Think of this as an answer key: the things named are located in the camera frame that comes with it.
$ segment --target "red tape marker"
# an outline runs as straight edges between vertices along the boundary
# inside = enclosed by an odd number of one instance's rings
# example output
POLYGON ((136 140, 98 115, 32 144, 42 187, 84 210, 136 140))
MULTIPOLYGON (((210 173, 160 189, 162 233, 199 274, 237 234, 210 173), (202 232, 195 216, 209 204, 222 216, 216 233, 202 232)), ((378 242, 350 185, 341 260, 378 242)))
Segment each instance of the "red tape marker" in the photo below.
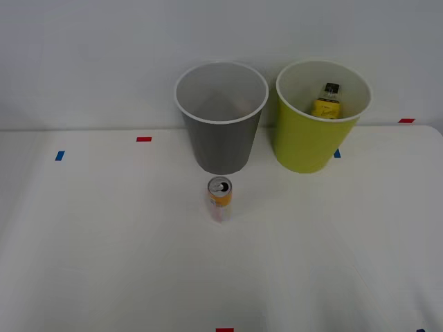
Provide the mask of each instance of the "red tape marker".
POLYGON ((152 141, 152 137, 151 136, 137 137, 137 142, 150 142, 150 141, 152 141))
POLYGON ((401 119, 399 123, 413 123, 415 119, 401 119))

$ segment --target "bin rim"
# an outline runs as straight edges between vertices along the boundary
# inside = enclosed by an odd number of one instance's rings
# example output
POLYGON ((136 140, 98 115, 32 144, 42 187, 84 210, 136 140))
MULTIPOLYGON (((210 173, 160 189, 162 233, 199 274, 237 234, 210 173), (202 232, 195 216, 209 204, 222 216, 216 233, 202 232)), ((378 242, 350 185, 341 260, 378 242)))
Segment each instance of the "bin rim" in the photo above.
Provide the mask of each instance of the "bin rim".
POLYGON ((208 123, 210 125, 230 125, 233 123, 237 123, 237 122, 241 122, 244 121, 246 119, 252 118, 254 115, 256 115, 258 112, 260 112, 263 109, 263 106, 266 104, 266 102, 268 101, 268 97, 269 97, 269 86, 268 86, 268 82, 265 80, 265 78, 263 77, 262 74, 259 73, 259 71, 257 71, 256 69, 246 65, 246 64, 242 64, 240 62, 235 62, 235 61, 209 61, 209 62, 204 62, 202 64, 193 66, 192 68, 189 68, 187 71, 185 71, 182 75, 180 75, 180 77, 178 78, 178 80, 175 82, 175 86, 174 86, 174 101, 175 104, 177 105, 177 107, 180 109, 180 111, 184 114, 186 114, 187 116, 189 116, 190 118, 199 121, 199 122, 203 122, 203 123, 208 123), (197 68, 203 67, 203 66, 207 66, 210 64, 234 64, 236 66, 241 66, 244 68, 247 68, 250 71, 253 71, 263 82, 264 84, 264 90, 265 90, 265 96, 263 98, 263 102, 260 104, 260 106, 254 110, 253 112, 249 113, 247 116, 243 116, 241 118, 238 119, 234 119, 234 120, 228 120, 228 121, 213 121, 213 120, 206 120, 203 118, 199 118, 198 116, 194 116, 191 113, 189 113, 188 111, 186 111, 179 103, 179 100, 177 99, 177 88, 179 87, 180 82, 182 81, 182 79, 189 74, 191 71, 194 71, 197 68))
POLYGON ((284 102, 284 104, 285 104, 286 106, 288 106, 292 111, 295 111, 296 113, 300 114, 301 116, 304 116, 304 117, 306 117, 306 118, 309 118, 309 119, 311 119, 311 120, 315 120, 315 121, 322 121, 322 122, 347 122, 347 121, 352 121, 352 120, 355 120, 355 119, 360 118, 361 115, 362 115, 363 113, 365 113, 365 112, 370 108, 370 106, 371 106, 371 104, 372 104, 372 88, 371 88, 371 86, 369 85, 368 81, 366 81, 366 80, 363 78, 362 75, 360 75, 360 74, 359 74, 358 72, 356 72, 354 69, 350 69, 350 68, 348 68, 348 67, 346 67, 346 66, 344 66, 344 65, 342 65, 342 64, 339 64, 339 63, 334 62, 334 61, 326 60, 326 59, 315 59, 315 58, 312 58, 312 59, 301 60, 301 61, 296 61, 296 62, 292 62, 292 63, 290 63, 289 65, 287 65, 286 67, 284 67, 284 68, 280 71, 280 73, 278 74, 278 76, 277 76, 277 80, 276 80, 276 82, 275 82, 275 88, 276 88, 276 90, 277 90, 278 97, 280 97, 280 99, 284 102), (369 102, 368 102, 368 104, 366 105, 366 108, 365 108, 364 110, 362 110, 360 113, 356 114, 355 116, 350 116, 349 118, 341 118, 341 119, 324 119, 324 118, 317 118, 316 116, 312 116, 312 115, 310 115, 310 114, 304 113, 304 112, 298 110, 297 108, 295 108, 294 106, 292 106, 292 105, 291 105, 291 104, 290 104, 290 103, 289 103, 289 102, 283 97, 283 95, 282 95, 282 93, 281 93, 281 91, 280 91, 280 79, 281 79, 281 77, 283 76, 284 72, 287 71, 288 69, 290 69, 291 67, 296 66, 296 65, 299 65, 299 64, 304 64, 304 63, 307 63, 307 62, 326 62, 326 63, 329 63, 329 64, 334 64, 334 65, 336 65, 336 66, 340 66, 340 67, 342 67, 342 68, 344 68, 344 69, 347 69, 347 70, 349 70, 349 71, 352 71, 352 72, 353 72, 356 76, 358 76, 363 82, 365 82, 365 84, 366 84, 366 86, 367 86, 367 88, 368 88, 368 92, 369 92, 369 102))

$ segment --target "white wall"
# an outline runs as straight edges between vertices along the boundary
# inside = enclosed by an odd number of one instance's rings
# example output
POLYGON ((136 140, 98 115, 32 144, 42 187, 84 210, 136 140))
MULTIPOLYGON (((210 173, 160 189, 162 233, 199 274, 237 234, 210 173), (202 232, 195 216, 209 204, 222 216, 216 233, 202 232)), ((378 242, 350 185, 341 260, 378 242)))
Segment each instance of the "white wall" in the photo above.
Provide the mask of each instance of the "white wall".
POLYGON ((272 84, 306 57, 368 79, 362 123, 443 129, 442 14, 439 0, 3 0, 0 129, 183 126, 172 87, 189 66, 235 59, 272 84))

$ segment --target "tape marker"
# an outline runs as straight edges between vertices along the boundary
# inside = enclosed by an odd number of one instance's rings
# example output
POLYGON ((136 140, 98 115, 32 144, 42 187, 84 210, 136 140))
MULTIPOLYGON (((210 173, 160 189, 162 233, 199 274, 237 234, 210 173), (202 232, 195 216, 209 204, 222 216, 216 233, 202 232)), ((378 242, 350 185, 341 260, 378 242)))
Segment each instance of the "tape marker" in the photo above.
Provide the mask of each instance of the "tape marker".
POLYGON ((58 151, 57 156, 55 157, 55 161, 61 161, 64 156, 64 151, 58 151))
POLYGON ((152 141, 151 136, 137 137, 137 142, 150 142, 150 141, 152 141))
POLYGON ((399 123, 413 123, 415 119, 401 119, 399 123))

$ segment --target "blue tape marker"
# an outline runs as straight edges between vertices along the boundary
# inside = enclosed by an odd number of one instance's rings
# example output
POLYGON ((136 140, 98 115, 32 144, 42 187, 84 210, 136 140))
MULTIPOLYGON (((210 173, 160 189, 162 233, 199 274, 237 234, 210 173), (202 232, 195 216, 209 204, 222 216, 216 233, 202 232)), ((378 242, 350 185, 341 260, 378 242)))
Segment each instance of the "blue tape marker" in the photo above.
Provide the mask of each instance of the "blue tape marker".
POLYGON ((55 161, 61 161, 64 156, 64 151, 58 151, 57 156, 55 157, 55 161))

